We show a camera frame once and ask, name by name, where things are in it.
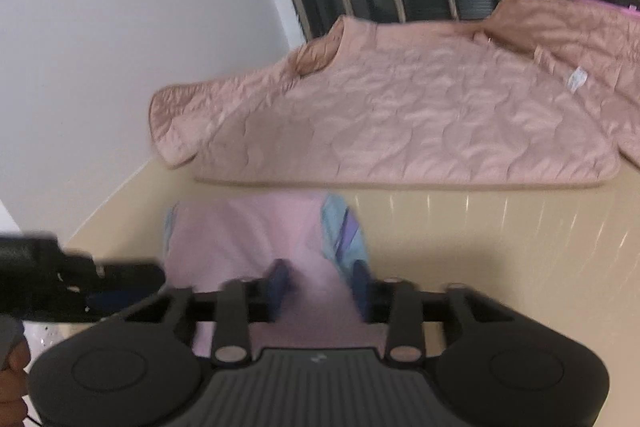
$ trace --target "table surface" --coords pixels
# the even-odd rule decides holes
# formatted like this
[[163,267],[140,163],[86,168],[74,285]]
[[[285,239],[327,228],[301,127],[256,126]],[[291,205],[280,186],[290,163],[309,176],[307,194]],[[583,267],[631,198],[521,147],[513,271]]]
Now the table surface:
[[[151,161],[69,241],[97,259],[148,259],[178,200],[267,188],[193,181]],[[640,172],[562,190],[335,190],[356,211],[373,270],[423,289],[462,282],[591,347],[611,375],[598,427],[640,418]],[[428,334],[430,353],[440,349]]]

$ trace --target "pink fabric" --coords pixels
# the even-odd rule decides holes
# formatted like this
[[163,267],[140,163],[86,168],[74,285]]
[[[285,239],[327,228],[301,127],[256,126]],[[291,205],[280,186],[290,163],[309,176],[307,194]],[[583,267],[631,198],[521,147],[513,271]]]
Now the pink fabric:
[[201,180],[358,185],[589,185],[610,139],[530,60],[477,23],[341,18],[271,68],[156,93],[150,127]]
[[565,85],[589,73],[574,94],[620,152],[640,166],[640,19],[595,3],[504,0],[482,24]]
[[634,8],[631,8],[631,7],[625,8],[625,7],[617,6],[617,5],[612,4],[610,2],[601,1],[601,0],[575,0],[575,1],[583,2],[583,3],[587,3],[587,4],[593,4],[593,5],[596,5],[596,6],[601,6],[603,8],[609,8],[610,10],[619,11],[623,15],[628,15],[630,17],[636,17],[636,18],[640,19],[640,12],[637,9],[634,9]]
[[[263,347],[382,349],[386,328],[366,325],[334,264],[322,255],[324,192],[274,192],[182,202],[164,261],[167,283],[207,292],[230,279],[261,277],[276,259],[294,269],[294,291],[273,324],[251,325],[254,354]],[[203,323],[194,352],[209,356],[212,324]]]

